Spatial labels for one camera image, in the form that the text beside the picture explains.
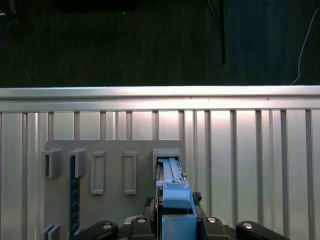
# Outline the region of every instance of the dark floor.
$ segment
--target dark floor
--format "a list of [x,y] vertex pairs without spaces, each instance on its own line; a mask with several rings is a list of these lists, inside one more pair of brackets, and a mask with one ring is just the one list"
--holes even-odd
[[[219,8],[219,1],[212,0]],[[22,0],[0,18],[0,87],[290,85],[318,0],[225,0],[226,65],[205,0],[138,0],[136,11],[62,13]],[[320,83],[320,11],[298,85]]]

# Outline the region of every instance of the screw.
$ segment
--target screw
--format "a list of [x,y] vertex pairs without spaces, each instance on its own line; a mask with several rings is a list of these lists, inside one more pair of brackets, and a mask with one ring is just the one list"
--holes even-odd
[[141,224],[143,224],[145,221],[146,221],[146,220],[145,220],[144,218],[138,219],[138,223],[141,223]]
[[102,226],[104,229],[110,229],[111,228],[111,224],[110,223],[106,223]]
[[207,221],[210,222],[211,224],[214,224],[217,220],[214,217],[208,217]]
[[242,224],[242,226],[244,226],[246,229],[252,229],[254,226],[252,226],[250,223],[245,222],[244,224]]

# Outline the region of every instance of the white cable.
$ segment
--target white cable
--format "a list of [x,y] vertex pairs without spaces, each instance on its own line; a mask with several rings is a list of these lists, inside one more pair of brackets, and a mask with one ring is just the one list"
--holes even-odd
[[302,48],[301,48],[301,52],[300,52],[300,56],[299,56],[299,61],[298,61],[298,77],[291,83],[291,85],[295,84],[299,78],[300,78],[300,62],[301,62],[301,57],[302,57],[302,53],[304,52],[304,49],[305,49],[305,45],[306,45],[306,42],[307,42],[307,39],[308,39],[308,36],[309,36],[309,33],[310,33],[310,29],[311,29],[311,26],[312,26],[312,23],[314,22],[314,19],[315,19],[315,16],[317,14],[317,12],[320,10],[320,7],[315,10],[314,14],[313,14],[313,17],[311,19],[311,22],[310,22],[310,25],[309,25],[309,29],[308,29],[308,32],[306,33],[306,36],[305,36],[305,39],[304,39],[304,43],[302,45]]

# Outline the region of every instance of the gray pegboard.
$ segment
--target gray pegboard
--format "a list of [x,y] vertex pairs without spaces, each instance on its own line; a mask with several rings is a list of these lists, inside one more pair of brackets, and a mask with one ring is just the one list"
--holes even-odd
[[121,226],[127,217],[141,215],[146,197],[156,192],[154,161],[166,152],[185,170],[185,145],[178,140],[48,141],[42,153],[44,226],[59,225],[60,240],[68,236],[72,155],[80,176],[80,224],[87,228],[102,220]]

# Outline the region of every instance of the aluminum frame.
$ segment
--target aluminum frame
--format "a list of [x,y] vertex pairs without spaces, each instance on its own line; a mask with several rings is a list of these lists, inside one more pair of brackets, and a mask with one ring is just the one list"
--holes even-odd
[[320,240],[320,87],[0,89],[2,240],[38,240],[48,140],[181,140],[202,205]]

